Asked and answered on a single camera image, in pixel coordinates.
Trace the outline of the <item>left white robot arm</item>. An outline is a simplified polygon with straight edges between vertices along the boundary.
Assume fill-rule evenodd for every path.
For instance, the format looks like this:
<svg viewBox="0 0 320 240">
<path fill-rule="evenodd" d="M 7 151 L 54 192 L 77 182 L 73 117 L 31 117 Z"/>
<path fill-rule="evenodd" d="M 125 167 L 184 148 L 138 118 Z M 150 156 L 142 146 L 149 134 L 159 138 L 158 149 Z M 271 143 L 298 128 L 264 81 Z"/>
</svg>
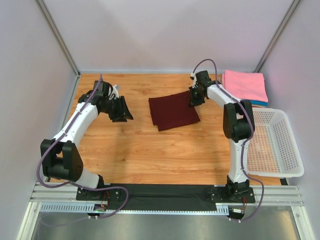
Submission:
<svg viewBox="0 0 320 240">
<path fill-rule="evenodd" d="M 64 127 L 52 139 L 40 144 L 41 158 L 36 168 L 39 183 L 51 188 L 41 175 L 50 179 L 63 180 L 86 191 L 104 190 L 103 177 L 84 167 L 78 146 L 91 123 L 106 114 L 114 123 L 133 120 L 125 97 L 119 94 L 119 86 L 103 79 L 96 80 L 93 89 L 84 93 Z"/>
</svg>

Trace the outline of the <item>maroon t-shirt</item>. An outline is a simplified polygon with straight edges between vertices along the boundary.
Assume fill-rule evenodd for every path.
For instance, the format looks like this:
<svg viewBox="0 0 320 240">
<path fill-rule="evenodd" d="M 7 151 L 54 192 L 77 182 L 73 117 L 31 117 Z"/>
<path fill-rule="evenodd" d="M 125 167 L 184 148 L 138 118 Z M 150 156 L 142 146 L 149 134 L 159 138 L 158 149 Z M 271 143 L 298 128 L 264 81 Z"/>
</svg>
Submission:
<svg viewBox="0 0 320 240">
<path fill-rule="evenodd" d="M 197 111 L 190 106 L 190 92 L 180 92 L 163 97 L 149 98 L 150 115 L 158 131 L 196 124 L 200 121 Z"/>
</svg>

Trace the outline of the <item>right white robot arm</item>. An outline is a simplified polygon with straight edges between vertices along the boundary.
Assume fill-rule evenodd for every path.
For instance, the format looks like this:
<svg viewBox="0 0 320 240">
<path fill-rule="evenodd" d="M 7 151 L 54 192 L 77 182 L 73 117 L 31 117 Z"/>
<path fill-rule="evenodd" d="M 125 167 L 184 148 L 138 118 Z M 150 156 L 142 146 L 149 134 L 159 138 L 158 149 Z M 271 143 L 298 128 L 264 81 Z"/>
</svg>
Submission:
<svg viewBox="0 0 320 240">
<path fill-rule="evenodd" d="M 229 142 L 230 170 L 224 187 L 211 187 L 214 197 L 237 199 L 250 193 L 247 174 L 248 147 L 253 137 L 255 124 L 252 104 L 240 100 L 218 81 L 212 81 L 208 71 L 192 72 L 192 86 L 189 88 L 190 105 L 195 107 L 205 103 L 205 99 L 215 101 L 223 109 L 223 133 Z"/>
</svg>

